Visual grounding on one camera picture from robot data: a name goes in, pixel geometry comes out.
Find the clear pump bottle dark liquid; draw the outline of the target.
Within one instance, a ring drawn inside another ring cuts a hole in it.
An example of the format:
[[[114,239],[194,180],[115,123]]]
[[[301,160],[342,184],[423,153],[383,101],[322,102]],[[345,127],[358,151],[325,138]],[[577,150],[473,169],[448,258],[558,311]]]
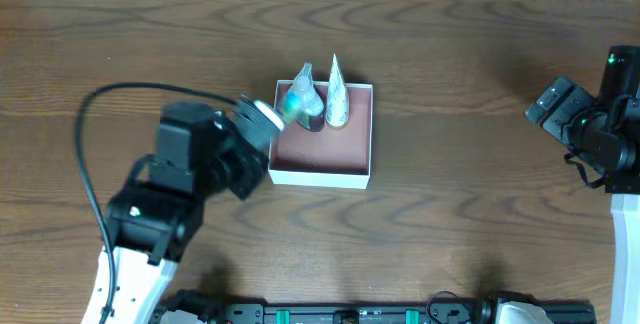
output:
[[[325,123],[325,106],[314,85],[311,63],[303,65],[289,92],[297,99],[296,122],[310,132],[321,131]]]

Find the white squeeze tube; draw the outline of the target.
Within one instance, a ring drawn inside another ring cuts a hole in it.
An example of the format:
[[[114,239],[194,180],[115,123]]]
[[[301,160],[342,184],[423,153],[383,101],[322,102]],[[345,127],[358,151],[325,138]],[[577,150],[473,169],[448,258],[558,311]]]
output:
[[[336,54],[328,80],[325,119],[334,128],[344,127],[349,119],[349,94]]]

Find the green white toothbrush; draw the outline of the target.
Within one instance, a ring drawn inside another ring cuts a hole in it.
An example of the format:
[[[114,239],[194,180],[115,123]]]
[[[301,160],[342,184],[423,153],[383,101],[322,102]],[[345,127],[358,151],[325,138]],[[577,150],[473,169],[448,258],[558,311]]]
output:
[[[286,123],[290,123],[296,119],[302,111],[302,101],[294,92],[288,92],[281,102],[281,115]]]

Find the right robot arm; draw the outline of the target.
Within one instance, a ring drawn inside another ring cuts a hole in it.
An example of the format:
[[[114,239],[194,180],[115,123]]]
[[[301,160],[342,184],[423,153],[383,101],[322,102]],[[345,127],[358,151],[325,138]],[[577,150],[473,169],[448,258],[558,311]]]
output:
[[[639,48],[609,49],[600,92],[571,123],[572,155],[611,195],[615,259],[610,321],[639,324]]]

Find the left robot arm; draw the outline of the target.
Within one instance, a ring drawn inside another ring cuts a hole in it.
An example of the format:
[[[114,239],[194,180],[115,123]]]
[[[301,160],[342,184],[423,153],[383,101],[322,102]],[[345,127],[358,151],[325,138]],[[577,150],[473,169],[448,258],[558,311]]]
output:
[[[156,151],[140,158],[107,205],[86,323],[146,323],[203,222],[206,200],[244,200],[263,180],[266,149],[286,127],[263,101],[242,99],[227,116],[204,103],[163,108]]]

